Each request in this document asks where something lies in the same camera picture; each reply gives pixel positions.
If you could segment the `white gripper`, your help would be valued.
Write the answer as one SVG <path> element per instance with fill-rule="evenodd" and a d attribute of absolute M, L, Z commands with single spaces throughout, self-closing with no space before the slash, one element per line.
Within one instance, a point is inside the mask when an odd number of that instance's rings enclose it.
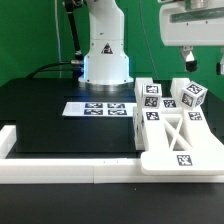
<path fill-rule="evenodd" d="M 224 0 L 208 0 L 202 8 L 186 8 L 185 0 L 161 6 L 160 35 L 166 46 L 182 46 L 185 70 L 195 72 L 197 60 L 192 46 L 224 46 Z M 217 75 L 224 75 L 224 47 L 216 64 Z"/>

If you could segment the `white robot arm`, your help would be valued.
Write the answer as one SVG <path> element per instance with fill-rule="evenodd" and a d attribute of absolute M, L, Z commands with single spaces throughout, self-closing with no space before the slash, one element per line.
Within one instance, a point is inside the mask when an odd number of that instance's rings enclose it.
<path fill-rule="evenodd" d="M 185 70 L 193 72 L 195 46 L 224 47 L 224 0 L 158 0 L 164 45 L 179 46 Z M 80 85 L 96 90 L 129 86 L 129 58 L 124 53 L 124 13 L 115 0 L 87 0 L 90 50 L 84 57 Z"/>

